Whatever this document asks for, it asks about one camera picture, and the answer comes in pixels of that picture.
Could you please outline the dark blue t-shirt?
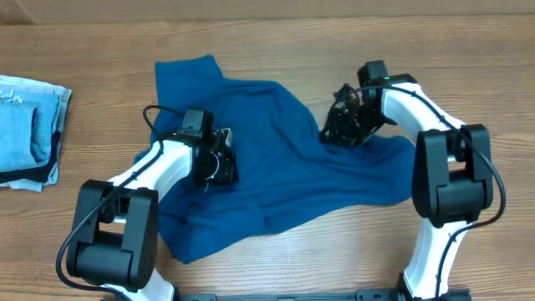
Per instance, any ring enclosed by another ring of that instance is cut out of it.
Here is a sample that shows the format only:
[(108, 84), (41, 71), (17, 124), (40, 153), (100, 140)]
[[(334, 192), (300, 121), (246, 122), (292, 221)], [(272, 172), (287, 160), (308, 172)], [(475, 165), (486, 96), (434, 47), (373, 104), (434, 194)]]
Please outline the dark blue t-shirt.
[(178, 127), (187, 108), (202, 108), (216, 128), (232, 131), (237, 158), (234, 185), (198, 187), (185, 178), (160, 202), (160, 236), (182, 263), (342, 207), (410, 197), (415, 147), (403, 136), (324, 144), (308, 108), (281, 84), (226, 78), (211, 55), (156, 63), (155, 83), (158, 132)]

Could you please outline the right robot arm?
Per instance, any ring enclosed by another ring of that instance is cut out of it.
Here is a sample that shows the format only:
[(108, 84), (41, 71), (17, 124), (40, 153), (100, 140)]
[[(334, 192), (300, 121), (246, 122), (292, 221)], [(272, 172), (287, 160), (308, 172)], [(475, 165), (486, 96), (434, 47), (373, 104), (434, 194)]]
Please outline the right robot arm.
[(490, 135), (441, 109), (409, 74), (390, 75), (384, 61), (362, 66), (358, 87), (334, 93), (320, 140), (362, 146), (385, 124), (415, 143), (411, 197), (421, 226), (397, 288), (361, 289), (358, 300), (469, 300), (448, 278), (466, 232), (493, 200)]

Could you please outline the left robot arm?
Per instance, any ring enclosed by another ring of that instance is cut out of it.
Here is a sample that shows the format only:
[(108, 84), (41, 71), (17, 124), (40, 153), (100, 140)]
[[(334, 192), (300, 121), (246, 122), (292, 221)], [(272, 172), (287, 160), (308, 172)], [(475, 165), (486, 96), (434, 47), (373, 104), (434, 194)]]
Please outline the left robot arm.
[(130, 169), (79, 189), (70, 234), (55, 270), (71, 288), (113, 294), (116, 300), (177, 300), (178, 288), (155, 268), (158, 208), (179, 181), (191, 177), (204, 189), (237, 182), (232, 130), (213, 129), (213, 115), (189, 108), (181, 126), (159, 132)]

